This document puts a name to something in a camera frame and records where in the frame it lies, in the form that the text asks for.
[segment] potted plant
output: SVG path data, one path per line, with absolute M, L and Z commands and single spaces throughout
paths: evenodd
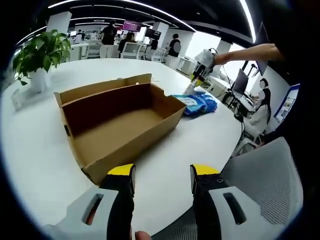
M 27 82 L 22 77 L 30 79 L 34 93 L 42 92 L 46 87 L 46 78 L 51 66 L 57 67 L 62 60 L 70 58 L 71 44 L 64 33 L 57 30 L 43 32 L 35 36 L 13 59 L 13 70 L 18 73 L 22 85 Z

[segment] blue package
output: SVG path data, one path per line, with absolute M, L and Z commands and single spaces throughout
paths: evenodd
M 188 116 L 213 113 L 218 107 L 215 100 L 205 94 L 172 96 L 186 104 L 184 114 Z

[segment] finger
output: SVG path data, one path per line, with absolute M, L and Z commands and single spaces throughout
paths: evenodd
M 145 231 L 137 231 L 135 233 L 135 240 L 151 240 L 151 236 Z

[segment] cardboard box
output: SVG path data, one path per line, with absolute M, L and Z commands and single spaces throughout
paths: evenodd
M 75 159 L 95 184 L 170 133 L 185 110 L 184 103 L 151 84 L 151 74 L 54 95 Z

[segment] white flower pot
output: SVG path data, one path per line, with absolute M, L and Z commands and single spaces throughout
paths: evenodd
M 43 69 L 39 68 L 36 72 L 29 72 L 30 79 L 30 90 L 34 94 L 39 94 L 44 92 L 47 87 L 48 73 Z

